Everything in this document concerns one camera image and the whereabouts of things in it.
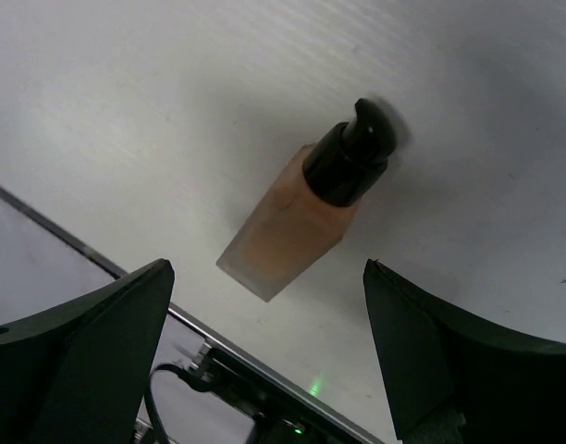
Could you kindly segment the tall foundation bottle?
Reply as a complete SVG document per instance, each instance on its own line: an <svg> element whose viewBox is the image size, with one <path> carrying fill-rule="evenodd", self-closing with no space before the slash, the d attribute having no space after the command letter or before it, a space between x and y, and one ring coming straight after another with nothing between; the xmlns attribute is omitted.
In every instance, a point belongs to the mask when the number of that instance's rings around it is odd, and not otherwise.
<svg viewBox="0 0 566 444"><path fill-rule="evenodd" d="M343 239L360 200L388 168L398 146L388 114L368 98L354 110L352 120L292 157L216 261L265 302Z"/></svg>

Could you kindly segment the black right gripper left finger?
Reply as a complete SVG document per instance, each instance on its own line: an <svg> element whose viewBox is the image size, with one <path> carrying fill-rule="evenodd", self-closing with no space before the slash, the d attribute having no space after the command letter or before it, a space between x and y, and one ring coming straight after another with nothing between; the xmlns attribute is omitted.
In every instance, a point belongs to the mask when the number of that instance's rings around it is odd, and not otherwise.
<svg viewBox="0 0 566 444"><path fill-rule="evenodd" d="M175 274L156 260L0 326L0 443L127 443Z"/></svg>

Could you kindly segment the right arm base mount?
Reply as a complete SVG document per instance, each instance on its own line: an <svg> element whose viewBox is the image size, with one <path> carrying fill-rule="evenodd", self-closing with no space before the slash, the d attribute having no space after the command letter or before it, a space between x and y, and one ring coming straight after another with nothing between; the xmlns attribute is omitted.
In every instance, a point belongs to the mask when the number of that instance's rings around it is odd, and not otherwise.
<svg viewBox="0 0 566 444"><path fill-rule="evenodd" d="M268 374L259 365L205 342L187 360L154 364L143 405L148 428L143 443L174 443L161 419L154 381L171 375L188 389L210 394L252 420L247 443L377 443L378 438L334 413L310 395Z"/></svg>

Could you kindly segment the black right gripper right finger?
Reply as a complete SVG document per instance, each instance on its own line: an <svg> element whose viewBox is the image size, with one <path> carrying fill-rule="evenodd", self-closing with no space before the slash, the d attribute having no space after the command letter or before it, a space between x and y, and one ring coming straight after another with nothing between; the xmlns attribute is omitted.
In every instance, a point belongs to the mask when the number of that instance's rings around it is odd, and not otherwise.
<svg viewBox="0 0 566 444"><path fill-rule="evenodd" d="M488 321L375 260L363 286L398 440L566 443L566 343Z"/></svg>

